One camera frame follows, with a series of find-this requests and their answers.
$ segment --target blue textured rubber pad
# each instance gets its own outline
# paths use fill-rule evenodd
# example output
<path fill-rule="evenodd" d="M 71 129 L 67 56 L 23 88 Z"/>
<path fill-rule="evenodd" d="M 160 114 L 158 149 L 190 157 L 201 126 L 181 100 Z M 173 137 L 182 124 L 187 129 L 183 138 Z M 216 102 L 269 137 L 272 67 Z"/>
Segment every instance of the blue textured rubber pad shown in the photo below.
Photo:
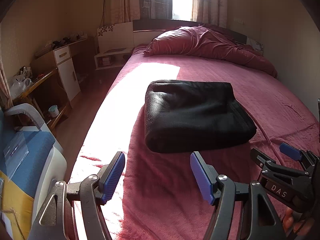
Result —
<path fill-rule="evenodd" d="M 104 192 L 101 197 L 101 200 L 104 204 L 112 198 L 124 169 L 124 165 L 125 156 L 123 153 L 121 153 L 115 165 L 113 165 L 110 174 L 104 184 Z"/>
<path fill-rule="evenodd" d="M 298 149 L 296 149 L 286 143 L 282 143 L 279 146 L 279 150 L 280 150 L 280 152 L 287 155 L 291 159 L 293 159 L 295 161 L 301 161 L 302 157 L 301 157 L 301 154 Z"/>
<path fill-rule="evenodd" d="M 202 197 L 212 205 L 215 200 L 212 185 L 194 153 L 190 156 L 190 166 L 193 175 L 196 178 Z"/>

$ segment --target black folded blanket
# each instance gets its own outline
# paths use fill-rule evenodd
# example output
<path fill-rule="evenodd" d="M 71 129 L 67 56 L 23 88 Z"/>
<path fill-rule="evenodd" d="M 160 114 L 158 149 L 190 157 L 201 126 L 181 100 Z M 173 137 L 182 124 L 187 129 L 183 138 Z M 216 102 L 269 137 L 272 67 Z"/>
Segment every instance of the black folded blanket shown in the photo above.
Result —
<path fill-rule="evenodd" d="M 246 143 L 257 127 L 230 83 L 158 80 L 145 98 L 145 142 L 153 152 L 221 149 Z"/>

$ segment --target beige wall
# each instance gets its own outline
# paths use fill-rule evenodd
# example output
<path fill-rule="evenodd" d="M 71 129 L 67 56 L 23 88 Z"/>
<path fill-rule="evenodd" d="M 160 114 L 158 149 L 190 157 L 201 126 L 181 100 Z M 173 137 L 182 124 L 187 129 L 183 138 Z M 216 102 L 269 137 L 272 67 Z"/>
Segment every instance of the beige wall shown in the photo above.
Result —
<path fill-rule="evenodd" d="M 70 28 L 95 36 L 102 18 L 103 0 L 70 0 Z M 106 0 L 105 24 L 110 24 L 110 0 Z"/>
<path fill-rule="evenodd" d="M 320 33 L 299 0 L 262 0 L 264 56 L 319 119 Z"/>
<path fill-rule="evenodd" d="M 2 21 L 4 71 L 29 66 L 39 46 L 69 33 L 68 0 L 16 0 Z"/>
<path fill-rule="evenodd" d="M 244 25 L 235 22 L 240 18 Z M 228 0 L 227 28 L 260 41 L 261 38 L 261 0 Z"/>

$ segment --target gray armrest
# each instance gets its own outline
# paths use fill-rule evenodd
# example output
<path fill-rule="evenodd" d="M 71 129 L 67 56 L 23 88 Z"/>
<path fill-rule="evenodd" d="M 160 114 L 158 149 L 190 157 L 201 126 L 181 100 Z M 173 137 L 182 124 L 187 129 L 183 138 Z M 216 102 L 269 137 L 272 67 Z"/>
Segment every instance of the gray armrest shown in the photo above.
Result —
<path fill-rule="evenodd" d="M 30 104 L 21 104 L 18 106 L 11 107 L 7 111 L 4 112 L 4 115 L 15 115 L 15 114 L 25 114 L 28 116 L 36 127 L 40 130 L 42 125 L 44 124 L 44 120 L 39 112 Z"/>

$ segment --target silver bolt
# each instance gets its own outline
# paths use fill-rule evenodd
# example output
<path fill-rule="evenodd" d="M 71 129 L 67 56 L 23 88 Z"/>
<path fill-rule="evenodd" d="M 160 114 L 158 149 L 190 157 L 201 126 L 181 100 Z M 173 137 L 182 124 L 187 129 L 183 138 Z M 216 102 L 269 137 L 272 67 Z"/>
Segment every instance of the silver bolt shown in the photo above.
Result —
<path fill-rule="evenodd" d="M 89 176 L 89 180 L 96 180 L 96 179 L 98 179 L 98 175 L 96 174 L 92 174 Z"/>
<path fill-rule="evenodd" d="M 56 182 L 56 186 L 62 186 L 63 185 L 63 180 L 58 180 Z"/>
<path fill-rule="evenodd" d="M 252 186 L 257 186 L 260 185 L 260 182 L 258 182 L 257 180 L 254 180 L 251 182 Z"/>
<path fill-rule="evenodd" d="M 220 179 L 220 180 L 222 180 L 222 181 L 225 181 L 225 180 L 227 180 L 227 176 L 226 175 L 223 175 L 223 174 L 221 174 L 221 175 L 218 175 L 218 179 Z"/>

